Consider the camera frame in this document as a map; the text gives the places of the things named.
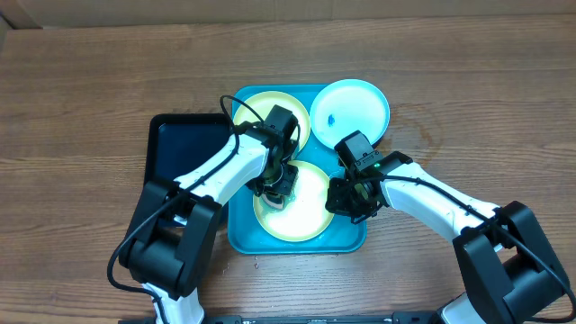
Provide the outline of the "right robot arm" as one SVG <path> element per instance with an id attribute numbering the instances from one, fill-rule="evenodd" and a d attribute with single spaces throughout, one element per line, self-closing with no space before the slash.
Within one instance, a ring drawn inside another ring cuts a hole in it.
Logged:
<path id="1" fill-rule="evenodd" d="M 357 224 L 383 208 L 420 220 L 454 247 L 465 291 L 443 306 L 437 323 L 544 322 L 539 313 L 575 294 L 533 211 L 459 192 L 399 151 L 388 156 L 355 131 L 335 151 L 346 174 L 329 182 L 329 212 Z"/>

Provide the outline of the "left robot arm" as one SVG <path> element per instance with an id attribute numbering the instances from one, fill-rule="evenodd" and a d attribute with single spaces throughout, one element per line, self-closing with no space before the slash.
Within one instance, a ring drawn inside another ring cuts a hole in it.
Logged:
<path id="1" fill-rule="evenodd" d="M 142 189 L 126 236 L 107 266 L 110 284 L 148 295 L 155 323 L 200 323 L 197 287 L 206 274 L 221 210 L 241 188 L 276 209 L 292 193 L 299 147 L 293 113 L 274 106 L 265 118 L 229 126 L 226 145 L 175 180 L 150 180 Z"/>

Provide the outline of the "light blue plate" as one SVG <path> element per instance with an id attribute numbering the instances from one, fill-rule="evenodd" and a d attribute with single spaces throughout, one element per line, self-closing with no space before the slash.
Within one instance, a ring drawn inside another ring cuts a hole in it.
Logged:
<path id="1" fill-rule="evenodd" d="M 310 108 L 311 130 L 329 149 L 354 131 L 361 131 L 374 145 L 386 132 L 390 119 L 386 96 L 375 85 L 360 79 L 327 85 Z"/>

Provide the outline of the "black plastic tray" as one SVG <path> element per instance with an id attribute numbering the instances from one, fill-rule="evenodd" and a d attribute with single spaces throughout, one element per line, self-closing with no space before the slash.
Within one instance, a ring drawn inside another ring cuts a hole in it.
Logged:
<path id="1" fill-rule="evenodd" d="M 230 137 L 222 113 L 164 113 L 149 124 L 144 183 L 173 180 L 214 156 Z"/>

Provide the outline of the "green scouring sponge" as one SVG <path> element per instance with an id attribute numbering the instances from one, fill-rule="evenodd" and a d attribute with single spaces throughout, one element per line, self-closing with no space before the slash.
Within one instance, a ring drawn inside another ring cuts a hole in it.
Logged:
<path id="1" fill-rule="evenodd" d="M 284 208 L 284 196 L 277 193 L 263 193 L 262 200 L 271 208 L 282 210 Z"/>

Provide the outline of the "yellow-green plate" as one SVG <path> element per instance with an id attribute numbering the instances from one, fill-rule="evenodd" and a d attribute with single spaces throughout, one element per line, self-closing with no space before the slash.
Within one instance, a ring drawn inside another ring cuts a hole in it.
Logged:
<path id="1" fill-rule="evenodd" d="M 329 177 L 312 163 L 292 160 L 290 166 L 298 168 L 295 184 L 284 198 L 281 210 L 253 197 L 256 219 L 263 229 L 277 239 L 301 242 L 317 237 L 331 223 L 334 214 L 325 208 Z"/>
<path id="2" fill-rule="evenodd" d="M 250 106 L 263 120 L 271 112 L 275 105 L 292 112 L 297 119 L 299 127 L 296 127 L 291 136 L 291 140 L 299 141 L 297 159 L 307 159 L 313 152 L 311 142 L 311 118 L 303 103 L 291 94 L 280 91 L 264 91 L 253 94 L 243 102 Z"/>

